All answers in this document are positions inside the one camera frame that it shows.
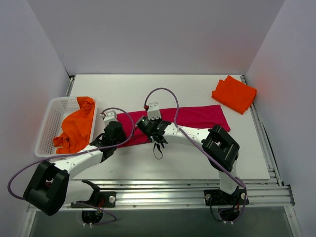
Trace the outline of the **magenta t shirt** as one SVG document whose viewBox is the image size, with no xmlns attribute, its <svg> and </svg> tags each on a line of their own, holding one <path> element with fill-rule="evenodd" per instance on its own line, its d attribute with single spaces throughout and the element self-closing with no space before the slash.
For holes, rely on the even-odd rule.
<svg viewBox="0 0 316 237">
<path fill-rule="evenodd" d="M 176 108 L 160 109 L 160 113 L 164 120 L 173 122 Z M 136 122 L 142 116 L 147 115 L 147 112 L 145 110 L 134 111 L 130 112 L 129 115 L 136 124 Z M 134 128 L 132 128 L 131 126 L 130 118 L 128 117 L 128 115 L 121 113 L 117 114 L 117 119 L 119 122 L 122 123 L 124 132 L 126 136 L 129 137 L 131 132 L 134 130 Z M 177 116 L 177 124 L 192 128 L 212 128 L 215 125 L 219 125 L 222 126 L 227 132 L 230 132 L 231 130 L 220 105 L 180 107 Z M 132 136 L 132 138 L 119 148 L 141 145 L 146 143 L 147 140 L 148 139 L 146 135 L 143 134 L 139 129 L 137 129 L 136 131 L 134 131 L 134 135 Z"/>
</svg>

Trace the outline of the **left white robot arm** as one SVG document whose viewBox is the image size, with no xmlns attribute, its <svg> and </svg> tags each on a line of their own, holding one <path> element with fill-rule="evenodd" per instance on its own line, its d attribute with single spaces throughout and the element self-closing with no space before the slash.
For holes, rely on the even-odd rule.
<svg viewBox="0 0 316 237">
<path fill-rule="evenodd" d="M 63 205 L 74 202 L 83 202 L 88 207 L 98 206 L 102 200 L 99 186 L 88 180 L 76 181 L 74 177 L 112 156 L 117 145 L 125 140 L 122 123 L 109 122 L 104 133 L 75 156 L 41 162 L 23 198 L 48 216 L 55 214 Z"/>
</svg>

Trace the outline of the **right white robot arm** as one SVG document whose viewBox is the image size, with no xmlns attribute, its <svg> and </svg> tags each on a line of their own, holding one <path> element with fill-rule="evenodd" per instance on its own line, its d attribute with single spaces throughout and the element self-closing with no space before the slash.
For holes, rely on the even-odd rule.
<svg viewBox="0 0 316 237">
<path fill-rule="evenodd" d="M 191 128 L 161 119 L 150 120 L 143 116 L 136 122 L 137 128 L 155 144 L 182 144 L 197 148 L 219 172 L 219 198 L 232 203 L 237 198 L 237 187 L 246 188 L 237 177 L 239 144 L 221 126 Z"/>
</svg>

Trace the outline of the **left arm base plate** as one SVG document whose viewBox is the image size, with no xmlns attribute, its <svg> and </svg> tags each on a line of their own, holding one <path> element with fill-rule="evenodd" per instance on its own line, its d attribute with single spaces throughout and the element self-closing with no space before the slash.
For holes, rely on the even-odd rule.
<svg viewBox="0 0 316 237">
<path fill-rule="evenodd" d="M 71 203 L 70 207 L 84 208 L 85 206 L 82 205 L 82 203 L 84 203 L 98 208 L 114 208 L 116 206 L 116 196 L 117 193 L 114 191 L 99 192 L 96 195 L 92 196 L 90 200 Z"/>
</svg>

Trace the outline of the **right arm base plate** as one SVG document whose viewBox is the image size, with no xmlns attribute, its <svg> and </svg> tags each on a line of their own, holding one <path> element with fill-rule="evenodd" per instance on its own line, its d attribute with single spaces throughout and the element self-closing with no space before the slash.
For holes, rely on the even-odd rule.
<svg viewBox="0 0 316 237">
<path fill-rule="evenodd" d="M 205 204 L 208 206 L 234 206 L 243 205 L 246 199 L 246 205 L 249 204 L 245 189 L 236 189 L 231 195 L 220 189 L 204 190 Z"/>
</svg>

